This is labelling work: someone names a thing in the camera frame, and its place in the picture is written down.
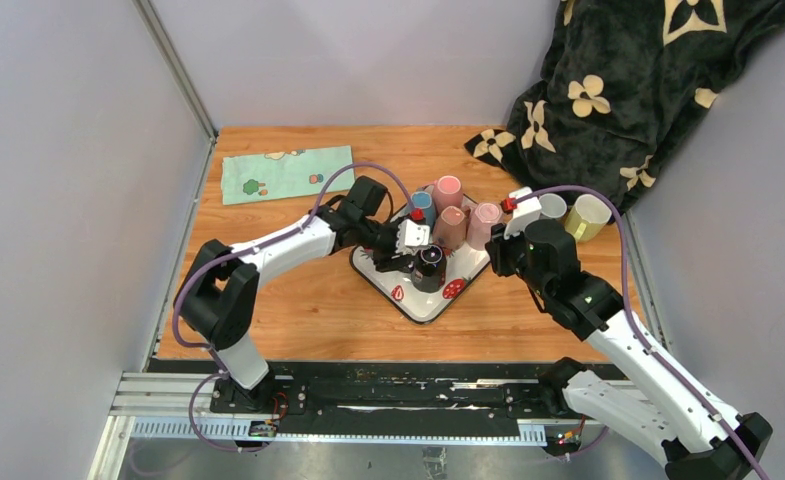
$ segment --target gray wall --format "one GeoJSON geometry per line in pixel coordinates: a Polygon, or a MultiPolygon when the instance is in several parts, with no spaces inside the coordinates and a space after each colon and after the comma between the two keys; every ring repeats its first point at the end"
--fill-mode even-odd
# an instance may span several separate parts
{"type": "Polygon", "coordinates": [[[722,93],[634,214],[675,354],[769,419],[764,464],[785,479],[785,34],[722,93]]]}
{"type": "Polygon", "coordinates": [[[207,142],[130,1],[0,0],[0,478],[84,478],[207,142]]]}
{"type": "Polygon", "coordinates": [[[557,0],[156,0],[217,126],[481,124],[539,78],[557,0]]]}

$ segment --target cup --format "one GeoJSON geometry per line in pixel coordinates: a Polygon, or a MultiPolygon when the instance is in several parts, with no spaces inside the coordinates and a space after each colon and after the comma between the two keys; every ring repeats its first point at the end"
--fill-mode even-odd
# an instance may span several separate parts
{"type": "Polygon", "coordinates": [[[433,229],[436,224],[436,205],[433,204],[433,197],[427,192],[416,192],[410,196],[410,199],[415,208],[420,208],[424,212],[425,223],[433,229]]]}
{"type": "Polygon", "coordinates": [[[446,207],[436,219],[433,243],[456,250],[466,241],[466,214],[458,207],[446,207]]]}
{"type": "Polygon", "coordinates": [[[578,197],[566,218],[566,231],[575,237],[576,242],[588,242],[598,235],[612,216],[604,202],[584,193],[578,197]]]}
{"type": "Polygon", "coordinates": [[[451,175],[445,175],[433,182],[433,203],[436,212],[444,212],[448,207],[461,208],[463,206],[463,183],[451,175]]]}
{"type": "Polygon", "coordinates": [[[539,204],[542,207],[539,218],[551,218],[559,221],[563,219],[566,215],[566,211],[569,209],[566,205],[566,201],[563,200],[563,197],[556,193],[540,195],[539,204]]]}
{"type": "Polygon", "coordinates": [[[494,203],[481,203],[472,211],[466,242],[475,250],[483,250],[492,238],[492,226],[501,221],[502,212],[494,203]]]}

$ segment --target wooden tabletop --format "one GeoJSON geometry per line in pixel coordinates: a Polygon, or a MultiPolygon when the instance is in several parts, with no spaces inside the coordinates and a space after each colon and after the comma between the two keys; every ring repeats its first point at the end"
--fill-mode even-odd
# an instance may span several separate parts
{"type": "MultiPolygon", "coordinates": [[[[185,277],[200,246],[213,238],[229,245],[261,237],[295,222],[311,197],[225,206],[221,204],[222,160],[252,153],[351,145],[354,161],[379,163],[413,191],[445,174],[459,177],[466,194],[498,202],[518,185],[485,165],[463,143],[486,127],[301,127],[225,128],[186,250],[185,277]]],[[[358,168],[387,186],[396,208],[403,194],[379,171],[358,168]]],[[[381,207],[385,216],[387,205],[381,207]]],[[[578,247],[583,268],[620,290],[619,241],[615,226],[578,247]]],[[[407,360],[550,362],[571,356],[584,362],[605,357],[537,311],[523,282],[484,272],[435,322],[404,318],[349,264],[349,252],[304,264],[272,280],[257,295],[251,335],[260,352],[279,360],[407,360]]],[[[631,283],[632,299],[639,301],[631,283]]],[[[199,339],[182,323],[187,339],[199,339]]],[[[160,358],[207,358],[180,347],[166,328],[160,358]]]]}

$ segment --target black blanket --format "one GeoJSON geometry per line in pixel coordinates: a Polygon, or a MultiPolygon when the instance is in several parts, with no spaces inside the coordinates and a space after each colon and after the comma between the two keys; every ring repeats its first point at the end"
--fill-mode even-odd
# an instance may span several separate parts
{"type": "Polygon", "coordinates": [[[785,0],[562,0],[542,80],[507,131],[466,149],[534,189],[585,185],[626,211],[783,27],[785,0]]]}

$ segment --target mint green towel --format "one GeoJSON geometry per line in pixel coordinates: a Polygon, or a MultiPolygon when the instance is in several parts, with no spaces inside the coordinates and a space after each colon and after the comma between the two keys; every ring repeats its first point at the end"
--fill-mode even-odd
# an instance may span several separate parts
{"type": "MultiPolygon", "coordinates": [[[[353,162],[351,147],[226,157],[221,174],[224,205],[316,195],[330,176],[353,162]]],[[[348,190],[354,171],[336,177],[328,192],[348,190]]]]}

